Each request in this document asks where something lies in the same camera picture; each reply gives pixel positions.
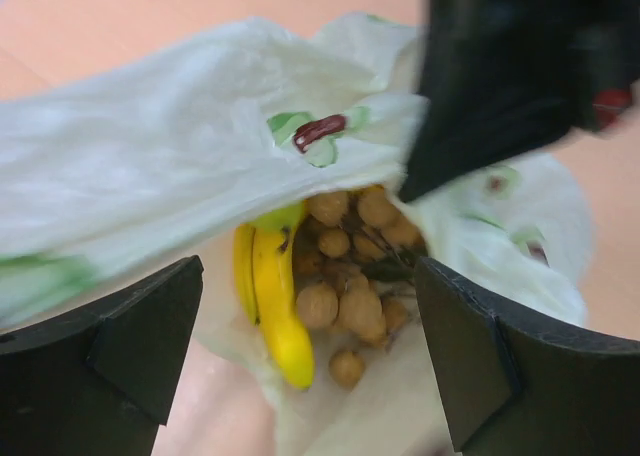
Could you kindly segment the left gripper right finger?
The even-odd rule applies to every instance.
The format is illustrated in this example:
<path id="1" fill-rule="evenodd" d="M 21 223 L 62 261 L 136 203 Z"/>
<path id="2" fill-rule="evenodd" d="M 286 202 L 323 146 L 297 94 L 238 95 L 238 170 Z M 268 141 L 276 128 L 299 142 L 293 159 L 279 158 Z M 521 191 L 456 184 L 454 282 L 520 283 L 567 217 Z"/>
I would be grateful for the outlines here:
<path id="1" fill-rule="evenodd" d="M 456 452 L 638 454 L 637 341 L 542 314 L 431 258 L 415 283 Z"/>

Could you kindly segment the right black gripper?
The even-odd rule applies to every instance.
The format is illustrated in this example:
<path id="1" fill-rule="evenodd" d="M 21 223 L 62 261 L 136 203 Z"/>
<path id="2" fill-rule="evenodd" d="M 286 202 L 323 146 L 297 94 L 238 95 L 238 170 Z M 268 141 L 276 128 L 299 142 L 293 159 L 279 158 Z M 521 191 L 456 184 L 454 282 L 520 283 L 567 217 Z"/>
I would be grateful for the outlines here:
<path id="1" fill-rule="evenodd" d="M 633 106 L 639 0 L 428 0 L 430 105 L 398 190 L 413 202 L 481 168 L 611 128 Z"/>

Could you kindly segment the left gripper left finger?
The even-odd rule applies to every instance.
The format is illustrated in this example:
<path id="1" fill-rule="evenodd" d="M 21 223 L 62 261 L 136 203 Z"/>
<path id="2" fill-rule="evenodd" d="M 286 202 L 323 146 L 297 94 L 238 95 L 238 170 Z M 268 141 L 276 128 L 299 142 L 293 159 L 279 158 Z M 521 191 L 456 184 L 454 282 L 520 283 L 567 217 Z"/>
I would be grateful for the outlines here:
<path id="1" fill-rule="evenodd" d="M 203 292 L 183 258 L 1 337 L 1 452 L 147 456 L 168 422 Z"/>

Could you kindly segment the brown fake longan bunch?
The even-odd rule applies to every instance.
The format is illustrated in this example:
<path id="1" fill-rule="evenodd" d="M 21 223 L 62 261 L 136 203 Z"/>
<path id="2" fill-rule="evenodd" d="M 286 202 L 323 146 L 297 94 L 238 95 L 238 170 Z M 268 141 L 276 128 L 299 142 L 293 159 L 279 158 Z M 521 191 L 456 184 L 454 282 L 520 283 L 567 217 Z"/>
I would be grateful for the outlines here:
<path id="1" fill-rule="evenodd" d="M 366 370 L 361 350 L 386 350 L 407 325 L 413 270 L 427 253 L 381 185 L 308 200 L 293 249 L 295 309 L 311 331 L 341 339 L 328 358 L 338 386 L 353 389 Z"/>

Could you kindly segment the yellow fake banana bunch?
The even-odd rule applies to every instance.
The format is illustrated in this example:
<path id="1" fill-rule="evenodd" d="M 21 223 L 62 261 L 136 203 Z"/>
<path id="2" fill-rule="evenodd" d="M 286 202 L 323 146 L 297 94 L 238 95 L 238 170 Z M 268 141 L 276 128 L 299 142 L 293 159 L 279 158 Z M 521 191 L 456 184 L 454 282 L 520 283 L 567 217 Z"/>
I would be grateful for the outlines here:
<path id="1" fill-rule="evenodd" d="M 238 226 L 233 238 L 238 300 L 284 380 L 300 390 L 311 387 L 315 372 L 309 332 L 295 310 L 292 266 L 294 237 L 305 216 L 305 204 L 296 202 Z"/>

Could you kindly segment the green avocado print plastic bag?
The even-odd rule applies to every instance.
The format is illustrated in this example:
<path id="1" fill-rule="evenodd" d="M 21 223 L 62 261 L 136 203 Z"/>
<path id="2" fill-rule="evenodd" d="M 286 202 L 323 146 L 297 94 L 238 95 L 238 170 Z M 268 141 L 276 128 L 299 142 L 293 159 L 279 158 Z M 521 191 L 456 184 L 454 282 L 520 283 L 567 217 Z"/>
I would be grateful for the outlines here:
<path id="1" fill-rule="evenodd" d="M 72 311 L 190 256 L 203 292 L 189 346 L 247 369 L 275 413 L 278 455 L 407 455 L 448 435 L 419 303 L 351 390 L 342 344 L 306 329 L 310 388 L 284 380 L 238 300 L 235 229 L 321 193 L 381 185 L 437 261 L 583 326 L 586 201 L 538 153 L 405 205 L 396 190 L 427 106 L 422 30 L 364 13 L 311 39 L 264 19 L 200 33 L 109 73 L 1 106 L 2 335 Z"/>

